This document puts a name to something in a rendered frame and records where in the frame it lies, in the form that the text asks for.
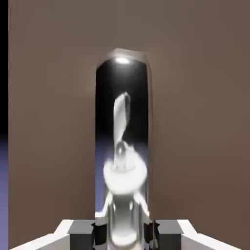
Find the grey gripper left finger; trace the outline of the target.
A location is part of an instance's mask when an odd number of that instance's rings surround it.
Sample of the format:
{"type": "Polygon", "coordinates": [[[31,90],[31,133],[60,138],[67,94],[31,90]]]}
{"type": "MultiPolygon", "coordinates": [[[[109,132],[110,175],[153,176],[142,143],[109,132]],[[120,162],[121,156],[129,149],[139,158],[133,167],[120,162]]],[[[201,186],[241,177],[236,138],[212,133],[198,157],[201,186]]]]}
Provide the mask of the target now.
{"type": "Polygon", "coordinates": [[[93,250],[93,220],[64,219],[53,233],[10,250],[93,250]]]}

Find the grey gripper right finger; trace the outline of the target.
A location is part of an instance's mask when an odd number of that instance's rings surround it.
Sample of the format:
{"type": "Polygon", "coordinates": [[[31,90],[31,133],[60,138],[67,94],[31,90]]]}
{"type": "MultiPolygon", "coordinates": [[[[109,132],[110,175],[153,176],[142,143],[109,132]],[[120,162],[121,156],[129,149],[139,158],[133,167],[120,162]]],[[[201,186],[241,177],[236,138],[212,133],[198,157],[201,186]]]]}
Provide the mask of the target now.
{"type": "Polygon", "coordinates": [[[241,250],[198,233],[188,219],[156,220],[153,250],[241,250]]]}

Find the brown cabinet door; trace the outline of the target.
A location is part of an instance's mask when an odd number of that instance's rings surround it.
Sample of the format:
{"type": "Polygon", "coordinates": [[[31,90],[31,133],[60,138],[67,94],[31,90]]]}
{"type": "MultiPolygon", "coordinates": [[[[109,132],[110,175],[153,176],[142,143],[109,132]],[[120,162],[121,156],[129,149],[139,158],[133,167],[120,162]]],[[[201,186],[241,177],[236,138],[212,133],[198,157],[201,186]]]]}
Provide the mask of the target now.
{"type": "Polygon", "coordinates": [[[250,0],[9,0],[9,248],[91,217],[116,47],[151,67],[153,213],[250,250],[250,0]]]}

